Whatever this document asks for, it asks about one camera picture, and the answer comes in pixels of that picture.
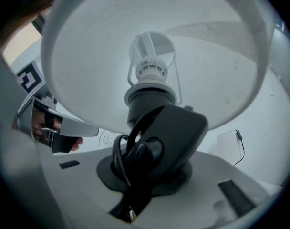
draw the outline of lamp base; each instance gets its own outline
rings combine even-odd
[[[129,186],[113,173],[112,166],[112,155],[102,159],[96,168],[98,177],[110,190],[126,193]],[[157,184],[153,184],[153,186],[149,185],[148,187],[151,189],[151,197],[176,193],[185,183],[189,181],[191,175],[192,166],[190,162],[187,162],[181,170],[169,179],[158,181]]]

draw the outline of white wall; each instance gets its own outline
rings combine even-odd
[[[278,29],[274,30],[272,37],[269,62],[273,71],[281,76],[290,97],[290,39]]]
[[[290,167],[290,100],[271,69],[251,106],[209,131],[198,150],[216,154],[217,135],[235,129],[243,136],[246,151],[236,167],[256,180],[281,185]]]
[[[3,51],[3,57],[6,63],[10,66],[22,52],[40,38],[40,33],[32,23],[21,28],[8,42]]]

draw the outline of finger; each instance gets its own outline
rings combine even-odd
[[[78,138],[76,143],[77,144],[83,144],[83,138],[82,137]]]
[[[43,135],[43,132],[42,132],[41,130],[36,129],[36,128],[33,128],[33,129],[32,129],[32,133],[33,133],[34,135],[40,135],[40,136]]]
[[[53,127],[60,130],[61,125],[62,125],[61,121],[59,119],[55,118]]]
[[[79,145],[77,143],[75,143],[71,149],[71,151],[76,151],[79,149]]]

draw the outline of lampshade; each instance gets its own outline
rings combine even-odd
[[[150,31],[175,48],[178,79],[166,83],[176,103],[205,115],[212,129],[242,113],[258,93],[273,8],[265,0],[56,0],[41,52],[49,88],[80,119],[129,133],[130,47]]]

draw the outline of lamp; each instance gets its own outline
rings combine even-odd
[[[128,134],[130,45],[150,31],[174,45],[181,106],[205,115],[210,129],[256,96],[273,32],[264,0],[56,0],[41,55],[49,88],[80,119]],[[167,81],[177,86],[176,74]]]

